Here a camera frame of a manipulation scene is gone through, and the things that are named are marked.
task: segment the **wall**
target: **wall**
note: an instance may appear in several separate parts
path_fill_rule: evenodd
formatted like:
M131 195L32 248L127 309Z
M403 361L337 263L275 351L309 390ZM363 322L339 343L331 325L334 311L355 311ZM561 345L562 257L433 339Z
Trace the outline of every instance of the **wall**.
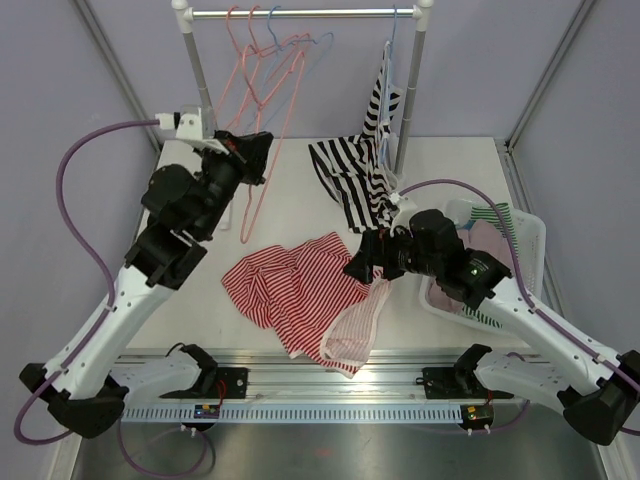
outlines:
M639 17L595 6L516 147L571 319L620 352L640 350Z
M12 435L27 398L18 373L57 353L105 292L56 209L56 169L79 137L131 117L66 0L3 5L0 64L0 464L2 478L36 479L53 449L22 446ZM144 135L127 132L86 146L69 167L72 218L113 270L133 236L154 162ZM43 405L25 425L36 438L56 428Z
M194 79L169 0L91 0L124 69L149 112L197 103ZM200 9L233 2L194 0ZM252 3L238 2L249 8ZM285 0L283 8L391 7L390 0ZM410 4L400 2L398 6ZM414 112L414 135L505 137L513 128L579 0L436 0ZM335 33L332 51L305 80L289 136L323 137L362 128L381 49L393 20L273 20L278 34ZM232 22L246 40L246 21ZM405 86L415 23L398 21L395 72ZM271 40L265 20L258 38ZM202 20L194 32L214 103L235 64L224 20ZM310 51L312 63L318 52ZM239 105L239 94L230 98ZM279 131L284 117L270 127ZM226 112L223 119L230 118Z

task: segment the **red and white striped shirt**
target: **red and white striped shirt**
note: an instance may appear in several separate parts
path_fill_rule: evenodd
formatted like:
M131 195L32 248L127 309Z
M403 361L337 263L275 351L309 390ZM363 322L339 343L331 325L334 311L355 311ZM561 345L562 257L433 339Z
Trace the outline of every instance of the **red and white striped shirt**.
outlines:
M231 300L240 312L261 328L273 328L291 358L307 354L315 362L343 371L351 377L359 369L358 362L328 360L326 349L321 354L323 335L332 330L375 334L365 323L375 322L381 303L389 293L384 289L372 295L375 305L352 309L347 317L351 326L336 328L334 321L348 307L363 302L369 295L369 285L363 285L342 273L351 255L336 233L310 240L287 250L275 245L243 258L222 279ZM358 345L368 345L370 338L356 339Z

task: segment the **white plastic basket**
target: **white plastic basket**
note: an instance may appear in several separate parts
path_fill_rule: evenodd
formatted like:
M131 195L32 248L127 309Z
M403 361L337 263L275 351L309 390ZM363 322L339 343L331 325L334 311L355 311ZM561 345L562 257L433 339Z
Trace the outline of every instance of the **white plastic basket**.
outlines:
M471 218L471 209L474 207L486 207L485 204L475 203L470 200L455 199L447 202L442 209L446 217L453 220L458 227L462 227ZM524 277L525 285L537 297L542 294L542 277L544 274L544 251L547 237L547 228L542 220L521 210L511 208L511 219L516 232L518 242L518 260ZM428 292L433 282L432 277L423 277L420 285L419 300L425 310L438 315L445 320L458 322L478 330L509 335L502 325L491 319L479 320L464 313L456 314L445 312L429 304Z

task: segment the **black wire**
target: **black wire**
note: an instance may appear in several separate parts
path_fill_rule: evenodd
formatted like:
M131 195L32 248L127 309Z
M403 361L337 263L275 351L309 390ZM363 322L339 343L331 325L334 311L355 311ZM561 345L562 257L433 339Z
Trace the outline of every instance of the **black wire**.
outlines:
M185 347L185 346L186 346L186 345L185 345L184 343L182 343L182 342L178 342L178 343L176 343L173 347L171 347L171 348L169 349L169 351L167 352L167 354L165 355L165 357L168 357L169 355L171 355L171 352L173 352L176 348L178 348L178 347Z

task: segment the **floor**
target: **floor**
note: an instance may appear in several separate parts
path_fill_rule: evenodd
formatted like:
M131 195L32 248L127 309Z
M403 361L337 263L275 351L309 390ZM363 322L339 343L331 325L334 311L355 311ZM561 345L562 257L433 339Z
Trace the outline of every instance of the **floor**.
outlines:
M497 410L508 421L515 407ZM189 468L201 450L186 433L145 444L166 425L125 424L127 449L142 466L163 474ZM468 438L457 426L414 425L218 425L208 432L215 446L189 478L207 480L412 480L515 479L600 480L602 464L592 444L564 419L532 408L517 428ZM113 430L80 449L73 480L148 478L127 465Z

